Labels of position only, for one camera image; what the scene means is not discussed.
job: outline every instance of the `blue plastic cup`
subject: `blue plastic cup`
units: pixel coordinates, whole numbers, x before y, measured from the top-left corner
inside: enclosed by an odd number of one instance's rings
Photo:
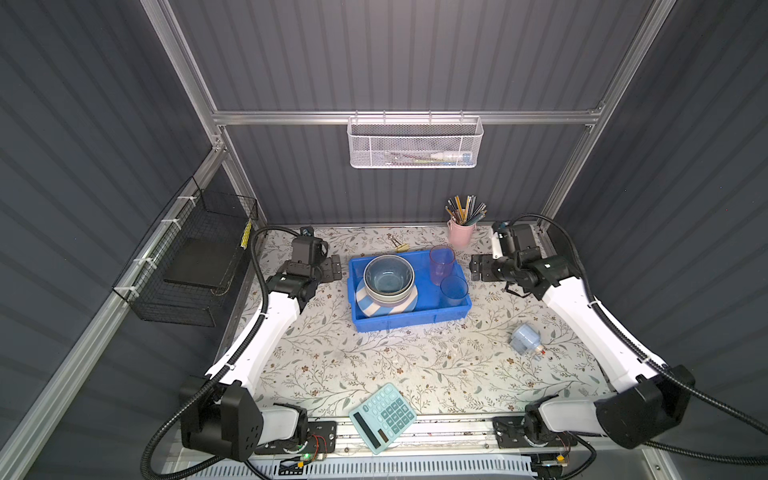
[[[469,293],[469,286],[466,280],[460,276],[447,276],[440,283],[440,292],[442,293],[441,304],[443,306],[458,306],[464,303],[464,299]]]

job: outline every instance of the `plastic cup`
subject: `plastic cup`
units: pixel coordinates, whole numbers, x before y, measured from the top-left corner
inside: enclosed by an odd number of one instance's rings
[[[472,233],[475,225],[458,225],[453,220],[448,220],[448,242],[455,249],[464,250],[472,242]]]
[[[466,280],[460,276],[447,276],[440,283],[440,292],[442,293],[441,304],[443,306],[458,306],[464,302],[467,297],[469,287]]]
[[[456,255],[448,245],[438,245],[429,251],[429,279],[440,286],[442,279],[453,273]]]

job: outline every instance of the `white vent grille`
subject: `white vent grille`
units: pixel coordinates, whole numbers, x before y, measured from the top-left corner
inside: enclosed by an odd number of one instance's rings
[[[536,477],[531,459],[520,455],[424,455],[382,458],[328,458],[310,463],[302,475],[278,475],[277,460],[251,460],[269,478],[402,478],[430,475],[517,475]],[[192,478],[257,478],[245,465],[224,460],[193,475]]]
[[[472,168],[483,129],[479,117],[401,114],[378,123],[350,117],[346,132],[354,168]]]

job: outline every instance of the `pink pencil cup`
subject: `pink pencil cup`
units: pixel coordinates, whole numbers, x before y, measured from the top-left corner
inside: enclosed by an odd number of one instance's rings
[[[448,242],[455,249],[464,250],[469,246],[469,242],[472,240],[472,232],[475,231],[475,225],[468,227],[464,225],[458,225],[453,219],[448,220]]]

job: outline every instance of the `blue and white striped plate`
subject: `blue and white striped plate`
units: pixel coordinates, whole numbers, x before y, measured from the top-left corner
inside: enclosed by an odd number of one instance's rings
[[[357,292],[355,294],[357,305],[362,310],[363,315],[382,316],[391,315],[393,313],[407,313],[412,312],[416,308],[416,300],[419,298],[419,291],[416,289],[416,285],[411,288],[411,294],[396,306],[383,306],[381,303],[374,300],[366,290],[366,282],[364,279],[360,280],[357,284]]]

